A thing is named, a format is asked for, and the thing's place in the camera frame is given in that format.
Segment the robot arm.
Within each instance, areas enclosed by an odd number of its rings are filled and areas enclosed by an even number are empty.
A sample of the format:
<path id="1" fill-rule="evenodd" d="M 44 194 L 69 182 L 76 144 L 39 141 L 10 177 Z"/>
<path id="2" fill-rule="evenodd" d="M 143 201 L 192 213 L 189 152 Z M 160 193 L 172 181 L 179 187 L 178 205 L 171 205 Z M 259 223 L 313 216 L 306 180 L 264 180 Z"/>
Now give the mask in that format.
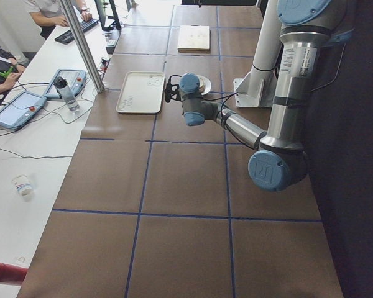
<path id="1" fill-rule="evenodd" d="M 300 139 L 318 56 L 348 41 L 355 10 L 355 1 L 269 1 L 251 70 L 234 83 L 239 107 L 270 108 L 267 130 L 204 99 L 193 73 L 177 88 L 186 124 L 213 120 L 251 147 L 249 176 L 262 189 L 282 191 L 301 181 L 307 165 Z"/>

